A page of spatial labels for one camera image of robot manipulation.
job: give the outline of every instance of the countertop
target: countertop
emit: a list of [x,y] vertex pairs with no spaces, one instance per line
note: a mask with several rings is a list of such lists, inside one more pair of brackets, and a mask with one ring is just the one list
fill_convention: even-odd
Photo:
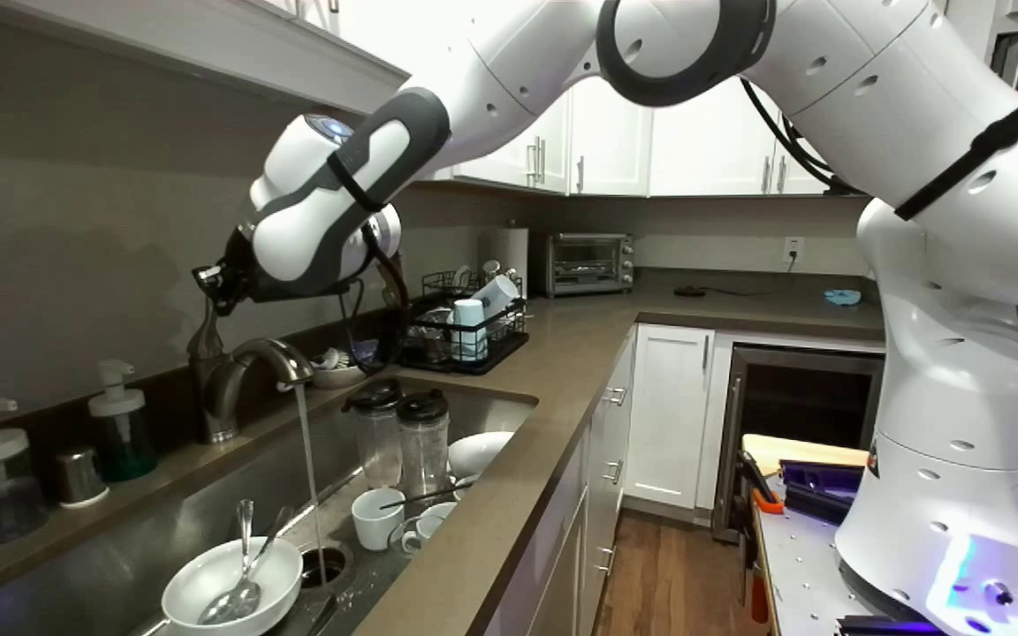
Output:
[[[704,286],[705,296],[676,296],[676,286]],[[829,307],[824,305],[826,286],[859,286],[867,305]],[[531,323],[523,324],[531,342],[479,379],[404,370],[411,379],[531,396],[536,410],[360,631],[470,631],[491,617],[550,481],[636,323],[885,339],[875,293],[867,278],[649,272],[641,277],[631,293],[531,300]]]
[[[867,300],[859,307],[829,307],[824,305],[826,286],[859,286]],[[491,617],[517,556],[549,502],[553,473],[576,446],[581,423],[599,396],[636,323],[859,342],[885,339],[875,293],[867,278],[641,272],[631,293],[531,300],[531,317],[523,323],[531,342],[488,376],[396,370],[400,379],[528,396],[536,410],[369,614],[360,631],[449,636],[479,630]],[[345,392],[351,389],[314,389],[311,402],[321,405]],[[191,446],[167,456],[153,481],[119,483],[107,504],[59,517],[56,524],[0,548],[0,583],[132,518],[159,495],[195,490],[217,481],[294,423],[294,410],[275,410],[242,423],[242,433],[225,446]]]

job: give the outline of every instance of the sink drain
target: sink drain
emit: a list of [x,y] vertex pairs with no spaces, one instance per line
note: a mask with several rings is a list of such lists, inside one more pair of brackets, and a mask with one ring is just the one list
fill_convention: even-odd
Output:
[[351,574],[354,556],[341,545],[303,550],[299,588],[332,588]]

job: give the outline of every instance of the jar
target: jar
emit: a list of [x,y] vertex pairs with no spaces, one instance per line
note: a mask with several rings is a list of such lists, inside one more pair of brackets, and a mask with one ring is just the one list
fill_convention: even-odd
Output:
[[400,490],[405,498],[434,495],[449,488],[446,443],[449,443],[449,402],[439,389],[405,392],[400,412]]
[[400,483],[400,382],[370,382],[358,389],[341,410],[358,416],[358,451],[370,488]]

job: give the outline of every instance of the white bowl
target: white bowl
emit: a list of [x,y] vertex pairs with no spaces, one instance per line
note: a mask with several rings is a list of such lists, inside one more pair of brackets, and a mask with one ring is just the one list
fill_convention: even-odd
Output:
[[459,481],[479,478],[485,465],[508,446],[511,430],[466,433],[449,446],[449,473]]
[[167,588],[163,588],[163,614],[168,636],[253,636],[270,631],[278,617],[288,614],[299,595],[299,550],[287,541],[273,541],[253,583],[260,588],[260,604],[253,614],[202,624],[198,614],[212,598],[229,590],[240,576],[240,541],[218,545],[191,557]]

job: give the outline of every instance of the spoon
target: spoon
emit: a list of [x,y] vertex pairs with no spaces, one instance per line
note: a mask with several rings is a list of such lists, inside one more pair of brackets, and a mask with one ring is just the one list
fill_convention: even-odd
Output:
[[250,532],[253,532],[253,498],[240,498],[237,502],[240,579],[205,604],[205,612],[198,614],[202,624],[233,617],[233,598],[240,595],[240,588],[248,583],[248,576],[253,569],[250,564],[253,561],[250,557]]
[[294,504],[281,504],[275,514],[275,524],[273,524],[264,545],[240,564],[240,579],[202,612],[202,617],[198,617],[202,624],[233,622],[233,617],[259,612],[260,588],[253,583],[253,574],[259,574],[270,545],[281,532],[281,526],[288,518],[294,518]]

